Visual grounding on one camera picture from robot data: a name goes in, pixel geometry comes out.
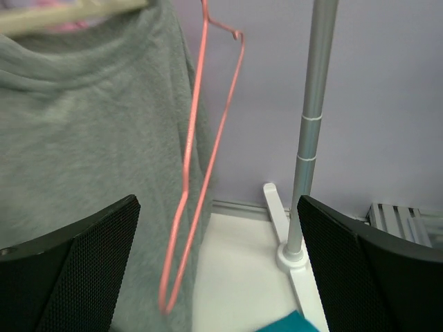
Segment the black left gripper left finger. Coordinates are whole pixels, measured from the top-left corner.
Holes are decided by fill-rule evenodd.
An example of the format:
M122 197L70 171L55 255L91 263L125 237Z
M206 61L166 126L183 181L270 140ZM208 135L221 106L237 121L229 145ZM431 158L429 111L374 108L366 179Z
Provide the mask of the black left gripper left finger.
M108 331L141 205L131 194L1 250L1 330Z

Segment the teal t shirt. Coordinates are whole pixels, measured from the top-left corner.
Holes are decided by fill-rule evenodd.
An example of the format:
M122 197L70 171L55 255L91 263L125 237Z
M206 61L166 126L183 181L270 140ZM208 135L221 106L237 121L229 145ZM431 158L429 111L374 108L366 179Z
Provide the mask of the teal t shirt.
M293 311L260 329L257 332L318 332L318 329L298 311Z

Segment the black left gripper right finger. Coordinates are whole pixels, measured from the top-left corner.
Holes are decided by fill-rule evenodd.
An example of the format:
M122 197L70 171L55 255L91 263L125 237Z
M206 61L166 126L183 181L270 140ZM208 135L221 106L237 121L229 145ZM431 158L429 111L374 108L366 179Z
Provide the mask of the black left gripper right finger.
M297 209L330 331L442 330L442 251L310 196Z

